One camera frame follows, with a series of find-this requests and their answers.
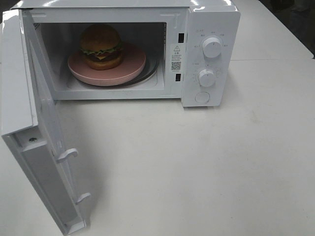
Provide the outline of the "round white door button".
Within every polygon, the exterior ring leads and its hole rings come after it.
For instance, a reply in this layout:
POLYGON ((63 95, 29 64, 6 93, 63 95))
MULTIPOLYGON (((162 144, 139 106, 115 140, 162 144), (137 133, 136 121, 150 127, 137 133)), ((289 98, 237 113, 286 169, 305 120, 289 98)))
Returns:
POLYGON ((208 92, 199 92, 196 96, 195 96, 195 101, 197 103, 208 103, 210 101, 210 94, 208 92))

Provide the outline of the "pink round plate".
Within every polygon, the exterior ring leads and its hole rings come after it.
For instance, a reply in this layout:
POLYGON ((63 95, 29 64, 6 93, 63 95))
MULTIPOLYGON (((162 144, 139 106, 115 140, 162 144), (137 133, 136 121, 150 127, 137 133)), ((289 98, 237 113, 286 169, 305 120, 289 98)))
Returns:
POLYGON ((80 52, 70 55, 67 63, 74 77, 86 84, 104 87, 116 86, 129 82, 140 75, 145 67, 146 54, 141 48, 126 43, 123 61, 114 68, 92 69, 84 62, 80 52))

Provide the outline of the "toy hamburger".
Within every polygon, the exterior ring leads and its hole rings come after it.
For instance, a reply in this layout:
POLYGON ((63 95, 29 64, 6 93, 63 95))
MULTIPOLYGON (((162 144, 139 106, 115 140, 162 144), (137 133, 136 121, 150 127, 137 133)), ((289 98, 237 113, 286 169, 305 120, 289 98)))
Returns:
POLYGON ((93 24, 81 34, 80 51, 85 63, 94 70, 117 67, 123 61, 123 43, 110 25, 93 24))

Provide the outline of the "white microwave door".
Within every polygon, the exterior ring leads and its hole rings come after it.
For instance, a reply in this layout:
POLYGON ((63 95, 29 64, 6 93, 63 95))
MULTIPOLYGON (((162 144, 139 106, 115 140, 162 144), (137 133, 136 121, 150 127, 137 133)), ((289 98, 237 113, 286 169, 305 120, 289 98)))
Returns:
POLYGON ((1 136, 61 233, 85 228, 67 148, 47 79, 52 75, 41 26, 28 10, 3 13, 1 136))

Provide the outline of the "glass microwave turntable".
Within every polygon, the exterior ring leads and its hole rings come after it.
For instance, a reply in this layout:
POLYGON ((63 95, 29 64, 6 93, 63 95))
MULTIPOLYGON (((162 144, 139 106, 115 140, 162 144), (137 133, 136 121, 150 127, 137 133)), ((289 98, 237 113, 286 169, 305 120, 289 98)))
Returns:
POLYGON ((68 66, 63 66, 61 80, 67 89, 122 89, 140 86, 147 82, 149 82, 150 87, 154 87, 158 83, 158 79, 156 79, 158 67, 159 63, 156 59, 147 59, 142 72, 132 80, 119 85, 96 86, 80 81, 71 73, 68 66))

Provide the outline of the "lower white timer knob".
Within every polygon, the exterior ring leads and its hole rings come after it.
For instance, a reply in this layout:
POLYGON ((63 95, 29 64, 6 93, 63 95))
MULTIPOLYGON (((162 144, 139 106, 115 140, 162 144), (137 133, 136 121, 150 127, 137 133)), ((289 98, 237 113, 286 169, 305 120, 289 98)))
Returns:
POLYGON ((203 69, 199 72, 198 80, 202 87, 210 87, 216 82, 216 77, 213 70, 203 69))

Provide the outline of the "white warning label sticker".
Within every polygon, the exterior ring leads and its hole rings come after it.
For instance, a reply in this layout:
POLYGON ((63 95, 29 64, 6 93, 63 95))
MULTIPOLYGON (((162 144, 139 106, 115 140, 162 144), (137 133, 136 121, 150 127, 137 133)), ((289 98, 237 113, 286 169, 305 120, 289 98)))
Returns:
POLYGON ((182 68, 182 48, 179 44, 170 45, 170 71, 180 72, 182 68))

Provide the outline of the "white microwave oven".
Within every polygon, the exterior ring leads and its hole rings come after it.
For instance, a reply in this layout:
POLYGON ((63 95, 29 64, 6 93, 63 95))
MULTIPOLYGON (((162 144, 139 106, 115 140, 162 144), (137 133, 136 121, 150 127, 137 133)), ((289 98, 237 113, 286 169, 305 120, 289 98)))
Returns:
POLYGON ((229 0, 21 0, 14 9, 28 10, 41 26, 52 71, 47 84, 55 100, 178 98, 185 107, 220 104, 241 16, 229 0), (147 82, 132 88, 66 88, 61 70, 79 50, 81 32, 96 23, 112 26, 125 44, 141 48, 146 60, 158 61, 154 87, 147 82), (213 35, 222 40, 221 54, 207 58, 201 44, 213 35), (180 72, 170 71, 171 44, 183 50, 180 72), (213 70, 216 77, 210 87, 199 84, 203 69, 213 70), (210 101, 197 103, 195 96, 203 91, 210 101))

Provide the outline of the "upper white power knob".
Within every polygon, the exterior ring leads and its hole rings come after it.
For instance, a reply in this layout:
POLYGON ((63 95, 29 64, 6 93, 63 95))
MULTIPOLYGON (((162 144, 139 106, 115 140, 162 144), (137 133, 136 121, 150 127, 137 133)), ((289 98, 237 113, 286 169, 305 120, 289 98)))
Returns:
POLYGON ((202 51, 205 57, 215 58, 221 54, 222 40, 217 36, 210 36, 203 40, 202 51))

